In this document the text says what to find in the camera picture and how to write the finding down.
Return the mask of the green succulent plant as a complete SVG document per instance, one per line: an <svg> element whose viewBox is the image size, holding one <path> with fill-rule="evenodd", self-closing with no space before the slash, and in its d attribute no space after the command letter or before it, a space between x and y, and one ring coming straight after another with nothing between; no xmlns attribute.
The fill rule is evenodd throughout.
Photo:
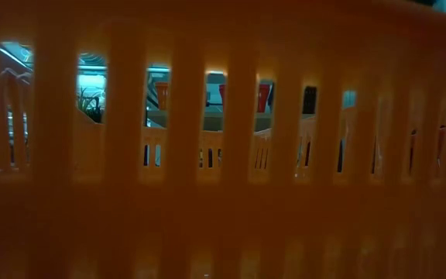
<svg viewBox="0 0 446 279"><path fill-rule="evenodd" d="M100 95L87 95L86 88L77 94L77 108L96 123L102 123L104 110L100 106Z"/></svg>

